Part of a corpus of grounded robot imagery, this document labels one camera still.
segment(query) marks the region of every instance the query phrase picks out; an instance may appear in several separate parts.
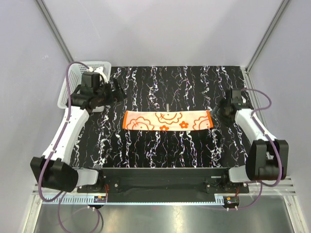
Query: white wall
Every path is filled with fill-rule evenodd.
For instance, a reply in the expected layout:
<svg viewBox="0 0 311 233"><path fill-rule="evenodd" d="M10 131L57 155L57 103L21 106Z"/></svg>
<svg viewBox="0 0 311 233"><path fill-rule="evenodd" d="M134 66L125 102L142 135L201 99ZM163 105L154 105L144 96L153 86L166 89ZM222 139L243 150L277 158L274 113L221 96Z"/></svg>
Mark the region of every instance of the white wall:
<svg viewBox="0 0 311 233"><path fill-rule="evenodd" d="M45 0L75 60L246 66L281 0Z"/></svg>
<svg viewBox="0 0 311 233"><path fill-rule="evenodd" d="M257 89L271 96L269 130L290 145L292 177L311 230L311 1L293 0L251 70Z"/></svg>
<svg viewBox="0 0 311 233"><path fill-rule="evenodd" d="M59 126L67 62L33 0L0 7L0 232L21 232L35 184L30 168Z"/></svg>

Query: white towel with orange flowers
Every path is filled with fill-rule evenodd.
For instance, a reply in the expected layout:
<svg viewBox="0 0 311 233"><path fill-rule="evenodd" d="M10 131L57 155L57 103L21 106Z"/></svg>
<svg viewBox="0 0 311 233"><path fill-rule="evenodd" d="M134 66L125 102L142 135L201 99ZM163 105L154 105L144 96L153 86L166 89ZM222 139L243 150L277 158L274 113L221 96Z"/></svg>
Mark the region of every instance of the white towel with orange flowers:
<svg viewBox="0 0 311 233"><path fill-rule="evenodd" d="M193 131L213 127L209 111L132 112L126 111L125 130Z"/></svg>

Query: plastic basket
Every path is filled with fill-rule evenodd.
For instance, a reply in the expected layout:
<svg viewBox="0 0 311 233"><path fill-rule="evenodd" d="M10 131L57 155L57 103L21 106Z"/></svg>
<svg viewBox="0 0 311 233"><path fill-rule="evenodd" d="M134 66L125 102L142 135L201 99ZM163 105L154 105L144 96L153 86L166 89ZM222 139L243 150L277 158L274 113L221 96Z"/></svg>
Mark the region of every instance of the plastic basket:
<svg viewBox="0 0 311 233"><path fill-rule="evenodd" d="M108 80L110 80L110 72L111 72L111 64L109 62L82 62L89 67L92 67L94 70L98 67L104 67L104 74L107 76ZM86 71L86 68L80 64L73 64L69 69L68 79L70 86L70 93L73 93L76 87L81 84L82 74ZM58 97L57 106L59 108L65 109L67 108L66 103L68 101L68 93L66 86L66 78L64 79L62 89L60 91L60 95ZM93 110L93 112L101 112L104 107L99 107Z"/></svg>

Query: black marble table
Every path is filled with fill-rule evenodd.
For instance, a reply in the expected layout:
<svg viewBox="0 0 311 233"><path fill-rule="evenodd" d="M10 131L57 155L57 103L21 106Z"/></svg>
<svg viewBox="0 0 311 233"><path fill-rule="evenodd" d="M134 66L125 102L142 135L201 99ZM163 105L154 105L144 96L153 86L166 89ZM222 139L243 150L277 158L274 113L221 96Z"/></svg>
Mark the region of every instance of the black marble table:
<svg viewBox="0 0 311 233"><path fill-rule="evenodd" d="M93 113L71 155L74 167L233 167L245 164L250 144L234 124L214 118L203 131L122 129L126 110L212 110L229 88L244 88L240 67L113 67L128 98Z"/></svg>

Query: metal floor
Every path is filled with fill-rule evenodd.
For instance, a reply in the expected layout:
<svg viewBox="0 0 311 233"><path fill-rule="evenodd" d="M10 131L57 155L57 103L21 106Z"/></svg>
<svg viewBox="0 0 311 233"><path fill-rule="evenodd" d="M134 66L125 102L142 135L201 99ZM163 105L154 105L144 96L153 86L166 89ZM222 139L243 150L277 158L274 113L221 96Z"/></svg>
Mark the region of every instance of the metal floor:
<svg viewBox="0 0 311 233"><path fill-rule="evenodd" d="M241 196L241 206L250 197ZM73 233L87 233L97 222L97 215L83 210L70 216L81 205L62 205L61 219ZM262 196L246 210L215 211L204 206L104 206L104 217L96 233L293 233L283 197ZM57 223L57 205L43 204L35 233L62 233Z"/></svg>

